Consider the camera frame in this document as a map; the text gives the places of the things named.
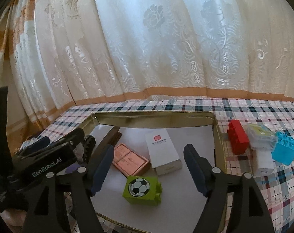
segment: curtain fold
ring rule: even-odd
[[[0,19],[6,84],[7,130],[24,137],[73,105],[294,101],[294,12],[286,0],[13,0]]]

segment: silver screw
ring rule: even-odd
[[[48,172],[47,175],[46,175],[46,177],[48,179],[52,178],[53,176],[54,176],[54,173],[53,172]]]
[[[251,179],[251,178],[252,178],[252,175],[251,175],[249,172],[246,172],[246,173],[244,174],[244,177],[245,177],[246,179]]]
[[[212,171],[213,171],[213,173],[220,173],[221,172],[221,170],[218,167],[214,167],[212,169]]]
[[[86,170],[87,170],[87,169],[86,169],[84,166],[81,166],[81,167],[78,168],[77,171],[78,171],[79,173],[83,173],[83,172],[85,172]]]

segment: pink rectangular case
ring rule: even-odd
[[[113,165],[125,176],[141,176],[150,168],[150,162],[145,157],[136,154],[125,144],[115,147]]]

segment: curtain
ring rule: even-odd
[[[286,0],[13,0],[0,78],[8,126],[24,137],[73,105],[294,101],[294,11]]]

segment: checkered fabric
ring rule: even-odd
[[[294,138],[294,103],[264,100],[241,100],[226,98],[202,98],[195,100],[130,101],[74,106],[51,124],[41,136],[55,141],[72,131],[90,114],[114,111],[211,111],[216,115],[223,134],[227,170],[241,175],[252,172],[252,154],[247,149],[244,155],[234,155],[227,137],[228,123],[232,119],[246,123],[266,125],[270,130],[284,131]],[[285,232],[294,220],[294,161],[290,166],[275,162],[275,172],[267,177],[255,178],[269,208],[277,233]],[[228,196],[227,221],[232,206]],[[130,232],[101,218],[106,232]]]

